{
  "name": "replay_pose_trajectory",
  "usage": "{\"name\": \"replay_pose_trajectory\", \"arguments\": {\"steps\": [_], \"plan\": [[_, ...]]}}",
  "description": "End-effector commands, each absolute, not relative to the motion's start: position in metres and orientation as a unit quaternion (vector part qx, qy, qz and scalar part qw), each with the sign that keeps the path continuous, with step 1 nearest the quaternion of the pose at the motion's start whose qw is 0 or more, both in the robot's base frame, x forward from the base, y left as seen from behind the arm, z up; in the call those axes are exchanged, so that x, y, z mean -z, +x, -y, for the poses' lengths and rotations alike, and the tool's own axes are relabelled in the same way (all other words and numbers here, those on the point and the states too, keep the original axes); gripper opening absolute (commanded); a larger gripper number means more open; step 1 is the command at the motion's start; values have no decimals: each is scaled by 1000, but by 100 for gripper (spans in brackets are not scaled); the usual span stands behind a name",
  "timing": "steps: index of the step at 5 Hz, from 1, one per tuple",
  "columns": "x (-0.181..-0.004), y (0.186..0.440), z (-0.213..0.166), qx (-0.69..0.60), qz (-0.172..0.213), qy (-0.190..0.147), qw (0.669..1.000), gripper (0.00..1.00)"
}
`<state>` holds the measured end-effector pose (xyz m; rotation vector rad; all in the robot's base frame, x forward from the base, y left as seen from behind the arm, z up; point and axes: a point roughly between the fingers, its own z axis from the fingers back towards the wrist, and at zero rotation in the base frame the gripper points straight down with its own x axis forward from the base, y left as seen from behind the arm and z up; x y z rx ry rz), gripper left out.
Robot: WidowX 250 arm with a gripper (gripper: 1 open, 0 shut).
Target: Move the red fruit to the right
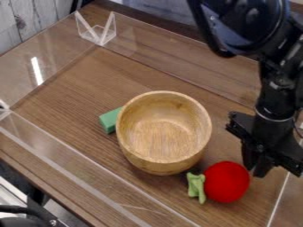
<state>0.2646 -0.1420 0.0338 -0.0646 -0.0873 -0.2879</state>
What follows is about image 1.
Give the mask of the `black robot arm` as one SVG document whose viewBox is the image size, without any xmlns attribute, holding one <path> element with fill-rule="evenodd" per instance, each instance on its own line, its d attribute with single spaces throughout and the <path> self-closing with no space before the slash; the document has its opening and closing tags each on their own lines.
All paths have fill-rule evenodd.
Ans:
<svg viewBox="0 0 303 227">
<path fill-rule="evenodd" d="M 289 0 L 187 0 L 213 52 L 258 60 L 261 92 L 253 115 L 229 114 L 226 129 L 242 142 L 243 163 L 254 176 L 274 167 L 303 176 L 297 121 L 303 113 L 303 15 Z"/>
</svg>

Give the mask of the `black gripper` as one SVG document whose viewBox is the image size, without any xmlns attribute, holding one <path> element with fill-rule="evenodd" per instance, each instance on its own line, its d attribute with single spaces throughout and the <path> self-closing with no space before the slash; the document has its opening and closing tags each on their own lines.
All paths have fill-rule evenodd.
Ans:
<svg viewBox="0 0 303 227">
<path fill-rule="evenodd" d="M 243 164 L 263 178 L 274 167 L 303 176 L 303 146 L 294 134 L 294 121 L 271 121 L 259 114 L 231 112 L 226 130 L 242 143 Z"/>
</svg>

